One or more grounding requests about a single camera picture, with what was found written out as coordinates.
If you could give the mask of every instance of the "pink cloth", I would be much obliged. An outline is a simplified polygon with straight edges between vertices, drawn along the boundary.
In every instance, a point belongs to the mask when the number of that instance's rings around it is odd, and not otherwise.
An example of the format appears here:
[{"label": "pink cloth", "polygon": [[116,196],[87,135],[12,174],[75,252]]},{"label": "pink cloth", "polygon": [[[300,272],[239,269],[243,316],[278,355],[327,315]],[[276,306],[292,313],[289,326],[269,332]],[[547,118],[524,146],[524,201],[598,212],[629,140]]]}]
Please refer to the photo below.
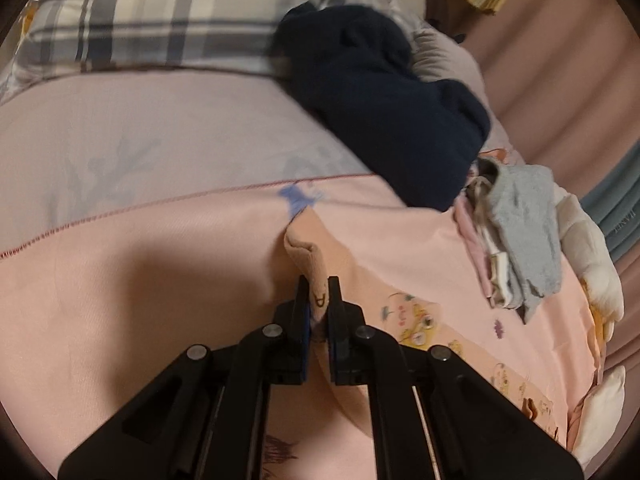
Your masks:
[{"label": "pink cloth", "polygon": [[[296,267],[309,280],[312,319],[323,319],[329,303],[329,276],[340,276],[342,298],[363,306],[370,325],[391,334],[402,345],[428,350],[444,345],[462,357],[487,381],[490,381],[518,409],[524,403],[538,412],[535,423],[549,436],[558,434],[553,403],[535,384],[501,363],[483,348],[466,339],[442,321],[443,307],[426,301],[407,290],[399,290],[357,264],[350,251],[338,242],[318,215],[306,208],[297,215],[285,232],[285,248]],[[324,341],[324,327],[312,324],[312,339]],[[327,348],[315,348],[322,370],[330,380]],[[372,435],[369,399],[366,388],[341,388],[332,391],[344,412],[365,434]]]},{"label": "pink cloth", "polygon": [[459,194],[453,202],[453,218],[458,224],[460,236],[462,236],[465,241],[466,250],[476,268],[482,293],[486,298],[490,298],[493,293],[493,286],[491,284],[489,259],[480,241],[478,232],[476,232],[473,214],[473,207],[469,199],[464,193]]},{"label": "pink cloth", "polygon": [[[0,399],[49,471],[187,346],[236,343],[292,296],[287,186],[140,206],[0,256]],[[535,384],[564,442],[598,365],[593,318],[566,261],[560,293],[523,325],[488,308],[452,213],[405,208],[375,176],[296,186],[318,200],[314,211],[360,266],[441,305],[443,323]],[[381,322],[379,308],[363,307],[368,322]],[[274,390],[268,434],[297,457],[267,464],[277,476],[374,477],[371,440],[315,362],[304,387]]]}]

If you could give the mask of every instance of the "plaid pillow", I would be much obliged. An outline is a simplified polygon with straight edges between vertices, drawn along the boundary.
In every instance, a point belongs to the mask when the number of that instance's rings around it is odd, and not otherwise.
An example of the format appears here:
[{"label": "plaid pillow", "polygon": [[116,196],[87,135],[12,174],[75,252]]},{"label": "plaid pillow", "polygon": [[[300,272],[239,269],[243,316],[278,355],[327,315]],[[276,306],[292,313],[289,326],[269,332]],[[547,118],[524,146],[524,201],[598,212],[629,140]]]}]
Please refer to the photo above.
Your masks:
[{"label": "plaid pillow", "polygon": [[[189,67],[276,75],[268,56],[281,17],[307,0],[40,0],[33,24],[0,86],[0,103],[53,77],[115,68]],[[421,19],[398,0],[364,4],[410,36]]]}]

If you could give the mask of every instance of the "blue fabric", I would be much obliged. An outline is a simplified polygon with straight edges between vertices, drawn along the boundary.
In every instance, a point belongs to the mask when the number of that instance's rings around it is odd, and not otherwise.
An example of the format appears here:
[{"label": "blue fabric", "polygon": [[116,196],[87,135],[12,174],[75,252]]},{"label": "blue fabric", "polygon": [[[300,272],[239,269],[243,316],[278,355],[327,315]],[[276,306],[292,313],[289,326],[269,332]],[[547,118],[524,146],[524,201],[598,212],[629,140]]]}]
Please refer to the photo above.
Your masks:
[{"label": "blue fabric", "polygon": [[581,205],[602,229],[614,262],[640,240],[640,142]]},{"label": "blue fabric", "polygon": [[409,206],[447,210],[490,129],[459,81],[421,82],[400,28],[369,7],[290,10],[274,37],[290,93]]},{"label": "blue fabric", "polygon": [[297,184],[283,187],[278,194],[289,202],[289,216],[291,216],[292,220],[302,213],[307,206],[313,207],[318,201],[317,198],[306,196]]}]

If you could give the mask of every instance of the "navy blue cloth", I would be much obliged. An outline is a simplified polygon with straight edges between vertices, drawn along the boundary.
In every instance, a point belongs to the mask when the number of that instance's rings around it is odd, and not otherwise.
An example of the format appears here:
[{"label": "navy blue cloth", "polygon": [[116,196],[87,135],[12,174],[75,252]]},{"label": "navy blue cloth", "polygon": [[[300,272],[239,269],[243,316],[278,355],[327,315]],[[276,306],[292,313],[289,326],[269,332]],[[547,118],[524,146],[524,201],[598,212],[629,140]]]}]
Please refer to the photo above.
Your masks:
[{"label": "navy blue cloth", "polygon": [[274,47],[291,63],[289,91],[409,206],[447,210],[490,129],[459,81],[421,82],[400,28],[369,7],[283,18]]}]

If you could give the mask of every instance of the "pink bedsheet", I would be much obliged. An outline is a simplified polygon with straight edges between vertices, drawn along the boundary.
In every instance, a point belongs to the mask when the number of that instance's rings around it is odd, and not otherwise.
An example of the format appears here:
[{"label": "pink bedsheet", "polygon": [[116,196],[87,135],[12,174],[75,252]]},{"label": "pink bedsheet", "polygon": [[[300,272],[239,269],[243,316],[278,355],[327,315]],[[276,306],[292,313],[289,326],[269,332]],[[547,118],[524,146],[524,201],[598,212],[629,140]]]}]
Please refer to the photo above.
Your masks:
[{"label": "pink bedsheet", "polygon": [[[0,260],[0,399],[49,471],[188,345],[234,344],[291,297],[298,272],[282,240],[299,204],[282,192],[291,186],[133,208]],[[441,304],[444,322],[533,382],[553,402],[564,442],[598,365],[593,319],[566,262],[561,292],[525,326],[487,305],[450,212],[404,208],[375,176],[295,186],[361,266]],[[310,374],[305,387],[274,392],[270,431],[297,458],[267,466],[277,478],[373,478],[370,440],[317,364]]]}]

